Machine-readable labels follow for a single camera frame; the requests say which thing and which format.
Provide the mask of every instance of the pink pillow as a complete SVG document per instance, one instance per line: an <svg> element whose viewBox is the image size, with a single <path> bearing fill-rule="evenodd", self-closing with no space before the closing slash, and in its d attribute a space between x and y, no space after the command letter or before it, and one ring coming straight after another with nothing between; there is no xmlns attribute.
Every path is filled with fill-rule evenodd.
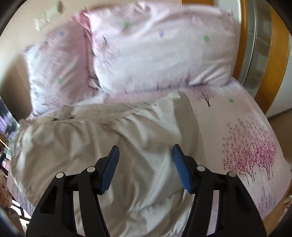
<svg viewBox="0 0 292 237"><path fill-rule="evenodd" d="M110 94L225 84L236 60L232 13L206 5L138 2L84 13L94 70Z"/></svg>
<svg viewBox="0 0 292 237"><path fill-rule="evenodd" d="M96 95L97 91L89 86L90 79L96 76L86 31L73 17L48 33L44 41L25 50L32 103L30 117Z"/></svg>

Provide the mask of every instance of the bed sheet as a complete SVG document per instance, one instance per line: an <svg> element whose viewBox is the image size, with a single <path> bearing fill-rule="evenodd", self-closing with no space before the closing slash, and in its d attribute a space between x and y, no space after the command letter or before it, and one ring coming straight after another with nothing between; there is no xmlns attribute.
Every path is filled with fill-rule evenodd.
<svg viewBox="0 0 292 237"><path fill-rule="evenodd" d="M145 93L101 93L79 105L151 102L175 90L170 87L168 90ZM265 218L281 200L291 181L290 167L265 115L234 79L221 88L196 86L179 90L188 95L199 124L201 149L197 149L196 162L212 172L235 171L249 191L261 217ZM12 177L8 178L8 188L15 199L23 207L28 207L28 213L32 214L33 206L17 190ZM214 198L209 233L215 230L217 208L218 203Z"/></svg>

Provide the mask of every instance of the electrical outlet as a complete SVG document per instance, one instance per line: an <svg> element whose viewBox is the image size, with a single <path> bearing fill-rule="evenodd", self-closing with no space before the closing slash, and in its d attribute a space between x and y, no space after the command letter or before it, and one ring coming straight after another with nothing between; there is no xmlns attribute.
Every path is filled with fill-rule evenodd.
<svg viewBox="0 0 292 237"><path fill-rule="evenodd" d="M46 21L48 23L52 22L52 20L58 18L60 13L60 3L55 6L50 7L49 9L45 9Z"/></svg>
<svg viewBox="0 0 292 237"><path fill-rule="evenodd" d="M36 25L36 29L37 30L41 30L42 28L44 28L45 25L47 24L45 14L42 14L41 17L36 18L34 20L34 22L35 22L35 25Z"/></svg>

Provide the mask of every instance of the beige blanket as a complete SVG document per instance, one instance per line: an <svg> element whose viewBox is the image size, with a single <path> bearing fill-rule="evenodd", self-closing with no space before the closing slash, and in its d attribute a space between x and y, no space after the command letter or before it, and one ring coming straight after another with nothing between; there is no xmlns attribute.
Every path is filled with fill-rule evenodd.
<svg viewBox="0 0 292 237"><path fill-rule="evenodd" d="M182 188L171 148L178 143L196 158L199 136L184 93L153 103L65 107L51 116L59 120L22 121L15 142L11 175L33 205L58 172L80 173L117 145L116 172L109 190L99 196L110 235L157 237L183 230L193 196ZM82 234L78 198L74 204Z"/></svg>

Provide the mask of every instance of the green spot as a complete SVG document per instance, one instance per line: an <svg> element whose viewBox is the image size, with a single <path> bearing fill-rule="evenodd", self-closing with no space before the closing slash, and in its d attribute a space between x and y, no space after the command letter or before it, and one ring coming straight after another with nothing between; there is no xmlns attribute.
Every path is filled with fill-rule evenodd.
<svg viewBox="0 0 292 237"><path fill-rule="evenodd" d="M207 43L209 43L210 42L210 38L207 35L205 35L204 36L204 41L207 42Z"/></svg>
<svg viewBox="0 0 292 237"><path fill-rule="evenodd" d="M128 29L131 26L131 22L125 21L124 22L124 29Z"/></svg>

